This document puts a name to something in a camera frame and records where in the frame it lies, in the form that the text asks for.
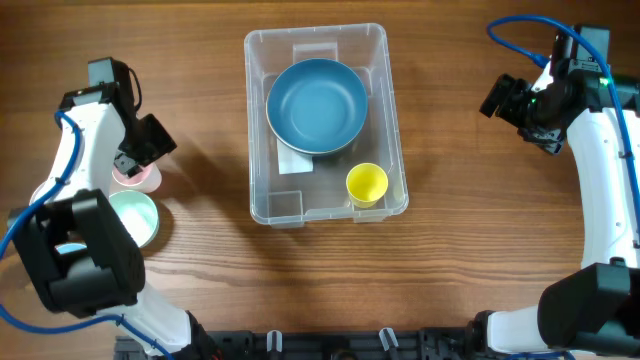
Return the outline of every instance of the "clear plastic container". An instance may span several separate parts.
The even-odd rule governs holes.
[[[251,215],[260,224],[300,227],[307,221],[353,218],[382,221],[402,213],[409,195],[391,80],[387,36],[378,24],[257,30],[244,42],[249,117]],[[267,123],[266,101],[286,68],[310,58],[351,67],[369,96],[364,128],[342,151],[313,158],[313,171],[280,174],[276,136]],[[389,177],[384,198],[367,209],[349,201],[346,178],[354,166],[378,164]]]

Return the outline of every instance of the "wooden surface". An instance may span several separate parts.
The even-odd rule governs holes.
[[[158,163],[164,182],[152,197],[162,228],[143,251],[147,278],[210,330],[459,326],[481,310],[535,304],[547,285],[579,268],[578,176],[569,149],[547,156],[504,121],[478,113],[498,75],[539,75],[484,27],[517,13],[604,24],[614,70],[640,76],[640,9],[632,2],[22,6],[39,2],[0,7],[1,218],[47,176],[59,142],[53,111],[64,92],[85,86],[87,61],[125,61],[142,83],[142,113],[153,112],[178,143]],[[256,224],[248,208],[244,36],[362,22],[388,34],[409,208],[379,224],[325,221],[289,231]],[[554,37],[540,25],[500,33],[542,53]],[[30,323],[75,321],[43,309],[13,247],[0,263],[0,294]],[[116,333],[99,325],[44,337],[2,323],[0,357],[108,359]]]

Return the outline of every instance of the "cable connector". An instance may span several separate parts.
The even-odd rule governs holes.
[[[549,63],[549,58],[541,55],[541,54],[533,54],[533,56],[531,56],[531,61],[533,61],[534,64],[538,65],[541,68],[545,68],[547,66],[547,64]]]

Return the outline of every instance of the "blue plate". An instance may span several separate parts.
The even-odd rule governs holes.
[[[273,84],[267,119],[294,150],[321,155],[356,138],[367,118],[367,91],[353,70],[329,59],[292,65]]]

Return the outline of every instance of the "blue dish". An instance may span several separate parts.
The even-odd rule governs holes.
[[[353,70],[329,59],[290,66],[267,99],[267,120],[278,139],[310,155],[342,149],[367,118],[367,91]]]

